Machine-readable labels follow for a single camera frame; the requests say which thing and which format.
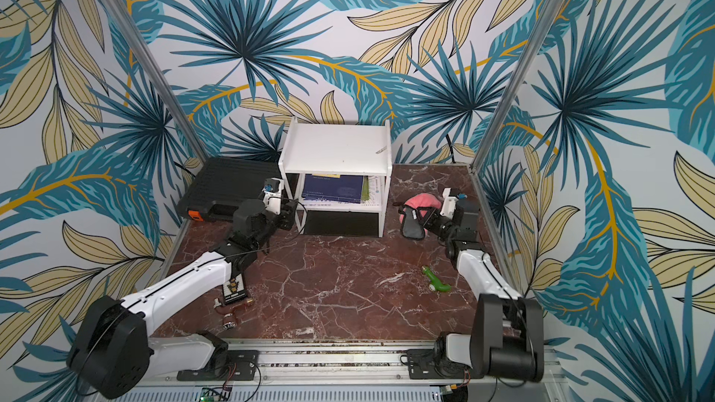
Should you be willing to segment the white two-tier bookshelf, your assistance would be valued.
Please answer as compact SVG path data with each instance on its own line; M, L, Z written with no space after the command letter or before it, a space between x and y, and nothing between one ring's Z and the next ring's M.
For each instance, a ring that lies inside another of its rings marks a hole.
M307 236L383 236L392 160L389 123L307 124L294 117L277 165L288 197L300 202L296 214L300 232ZM383 201L364 205L304 199L307 174L385 176Z

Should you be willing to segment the pink cloth with black trim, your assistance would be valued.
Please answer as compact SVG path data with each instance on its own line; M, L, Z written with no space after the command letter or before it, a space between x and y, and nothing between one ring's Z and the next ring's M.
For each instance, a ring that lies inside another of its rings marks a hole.
M422 193L396 204L400 214L400 232L410 240L426 237L426 220L435 210L441 209L441 201L435 195Z

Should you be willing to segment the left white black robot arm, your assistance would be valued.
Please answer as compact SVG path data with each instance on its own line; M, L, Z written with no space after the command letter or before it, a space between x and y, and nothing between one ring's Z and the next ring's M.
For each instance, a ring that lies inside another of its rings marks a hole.
M207 292L242 277L278 230L290 231L295 199L269 197L242 202L227 240L144 290L92 303L66 359L67 368L105 398L128 393L145 377L173 372L207 374L226 380L238 369L228 345L202 331L177 339L156 339L155 331Z

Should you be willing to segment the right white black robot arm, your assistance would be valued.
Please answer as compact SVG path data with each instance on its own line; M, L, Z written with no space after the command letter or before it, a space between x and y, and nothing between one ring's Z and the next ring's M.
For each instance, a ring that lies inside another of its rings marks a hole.
M446 257L477 300L469 334L443 333L436 340L436 368L465 370L474 378L540 382L545 372L542 307L522 297L496 269L480 240L476 205L458 202L450 216L436 208L418 213L423 230L444 243Z

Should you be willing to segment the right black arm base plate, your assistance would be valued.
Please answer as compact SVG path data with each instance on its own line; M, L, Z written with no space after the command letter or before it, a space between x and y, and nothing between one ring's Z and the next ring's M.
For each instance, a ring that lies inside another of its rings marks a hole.
M481 379L483 375L472 368L470 345L468 334L443 332L430 349L409 349L400 363L411 380Z

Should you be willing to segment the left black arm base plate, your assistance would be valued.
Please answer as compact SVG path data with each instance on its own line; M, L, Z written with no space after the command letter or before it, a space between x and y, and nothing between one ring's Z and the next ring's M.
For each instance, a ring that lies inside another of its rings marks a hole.
M260 355L258 350L230 349L226 341L208 331L199 331L197 336L209 341L214 351L204 368L180 370L177 374L180 382L248 382L254 379Z

